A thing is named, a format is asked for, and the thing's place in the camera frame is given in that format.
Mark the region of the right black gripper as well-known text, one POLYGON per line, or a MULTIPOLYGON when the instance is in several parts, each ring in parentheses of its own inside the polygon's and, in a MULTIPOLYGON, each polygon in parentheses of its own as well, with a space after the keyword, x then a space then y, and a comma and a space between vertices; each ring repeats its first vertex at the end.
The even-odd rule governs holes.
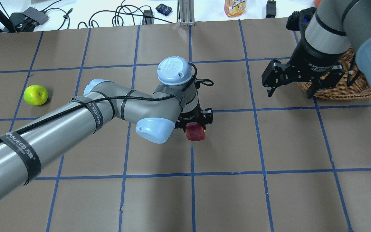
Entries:
POLYGON ((267 89, 267 96, 272 97, 276 88, 292 82, 312 82, 306 91, 308 99, 318 91, 334 88, 345 74, 343 66, 336 66, 344 53, 328 54, 308 42, 299 42, 287 63, 271 60, 266 66, 262 85, 267 89))

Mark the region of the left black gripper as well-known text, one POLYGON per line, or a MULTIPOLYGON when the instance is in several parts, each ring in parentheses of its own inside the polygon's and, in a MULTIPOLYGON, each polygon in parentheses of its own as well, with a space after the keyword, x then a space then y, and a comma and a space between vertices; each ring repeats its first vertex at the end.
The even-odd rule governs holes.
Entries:
POLYGON ((181 112, 175 122, 175 129, 182 129, 184 132, 187 131, 186 127, 189 123, 197 123, 199 127, 206 132, 206 125, 212 124, 213 122, 213 109, 206 108, 201 109, 200 103, 189 112, 181 112))

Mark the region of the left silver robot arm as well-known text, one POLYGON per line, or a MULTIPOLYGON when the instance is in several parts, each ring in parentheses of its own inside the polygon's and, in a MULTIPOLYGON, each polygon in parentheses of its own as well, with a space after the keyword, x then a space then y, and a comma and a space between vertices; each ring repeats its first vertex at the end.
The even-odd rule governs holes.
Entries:
POLYGON ((213 81, 197 78, 195 64, 182 57, 161 61, 157 76, 159 85, 152 95, 93 79, 82 96, 0 135, 0 201, 115 118, 135 124, 137 134, 155 144, 168 141, 175 129, 182 129, 188 140, 204 140, 213 110, 201 109, 198 89, 213 81))

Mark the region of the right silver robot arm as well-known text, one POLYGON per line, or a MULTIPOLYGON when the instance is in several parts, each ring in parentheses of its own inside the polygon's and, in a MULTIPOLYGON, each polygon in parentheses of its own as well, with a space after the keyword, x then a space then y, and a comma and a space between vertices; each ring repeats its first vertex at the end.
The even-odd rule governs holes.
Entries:
POLYGON ((268 97, 293 82, 311 83, 307 98, 334 88, 345 74, 340 59, 349 48, 371 87, 371 0, 323 0, 313 14, 291 16, 287 29, 300 31, 301 39, 287 63, 273 59, 264 70, 268 97))

